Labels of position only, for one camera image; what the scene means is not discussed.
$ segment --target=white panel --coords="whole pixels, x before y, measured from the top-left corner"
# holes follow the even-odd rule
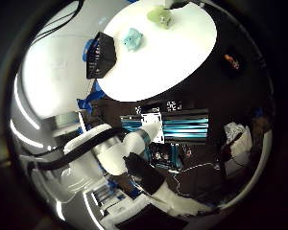
[[[90,84],[82,60],[84,45],[127,5],[125,0],[107,0],[107,3],[85,0],[83,8],[71,22],[31,47],[24,61],[23,86],[39,118],[78,109],[76,99],[86,97]],[[77,4],[70,4],[50,22],[71,13],[76,7]],[[44,30],[52,29],[64,20]]]
[[[105,29],[114,37],[117,61],[98,82],[114,100],[135,102],[164,92],[191,75],[212,51],[217,30],[205,10],[193,3],[171,10],[172,26],[164,30],[147,19],[154,5],[162,4],[164,0],[135,2]],[[135,52],[128,52],[122,42],[129,28],[143,34]]]

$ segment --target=blue bracket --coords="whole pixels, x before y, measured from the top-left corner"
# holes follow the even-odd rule
[[[84,100],[77,99],[79,109],[85,109],[89,114],[93,112],[93,107],[90,104],[91,101],[99,100],[105,97],[105,92],[101,89],[97,81],[93,84],[93,92],[89,94]]]

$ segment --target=floor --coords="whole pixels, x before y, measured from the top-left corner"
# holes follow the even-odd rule
[[[192,156],[185,160],[184,168],[220,160],[220,147],[226,141],[223,126],[229,122],[250,124],[252,110],[256,107],[271,108],[271,87],[264,62],[248,37],[238,25],[213,8],[206,9],[218,30],[215,47],[204,62],[187,79],[151,99],[137,103],[120,103],[110,98],[93,102],[95,110],[104,122],[113,127],[121,126],[119,116],[135,114],[134,108],[154,101],[182,101],[182,109],[208,108],[209,129],[206,144],[193,146]],[[233,52],[239,60],[240,70],[234,71],[224,61],[224,54]],[[177,187],[173,175],[166,175],[170,187]],[[197,199],[207,201],[218,185],[224,183],[222,171],[201,167],[177,176],[180,191]]]

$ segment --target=blue toy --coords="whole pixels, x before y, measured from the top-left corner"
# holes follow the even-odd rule
[[[128,51],[137,50],[142,43],[142,37],[143,34],[140,33],[137,29],[130,28],[123,41]]]

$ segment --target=led light strip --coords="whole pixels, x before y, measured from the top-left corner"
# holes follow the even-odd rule
[[[105,230],[105,228],[103,228],[103,226],[98,222],[98,220],[95,218],[92,210],[90,209],[89,204],[88,204],[88,200],[87,200],[87,197],[86,197],[86,194],[83,193],[83,195],[84,195],[84,203],[85,203],[87,212],[88,212],[89,215],[91,216],[92,220],[94,221],[94,223],[96,224],[96,226],[97,226],[100,230]]]
[[[57,200],[56,208],[57,208],[58,217],[62,220],[65,220],[65,217],[61,211],[61,202],[59,202],[58,200]]]
[[[26,120],[35,128],[35,129],[40,129],[40,126],[28,115],[28,113],[26,112],[26,110],[23,108],[20,99],[19,99],[19,95],[18,95],[18,89],[17,89],[17,75],[16,78],[14,80],[13,83],[13,93],[15,96],[15,100],[16,103],[19,107],[20,112],[22,113],[22,115],[26,118]]]
[[[16,128],[15,125],[13,124],[12,120],[10,121],[10,127],[12,132],[23,142],[27,143],[30,146],[34,146],[37,148],[43,148],[44,146],[42,144],[40,144],[39,142],[35,142],[31,139],[29,139],[28,137],[25,137],[24,135],[22,135]]]

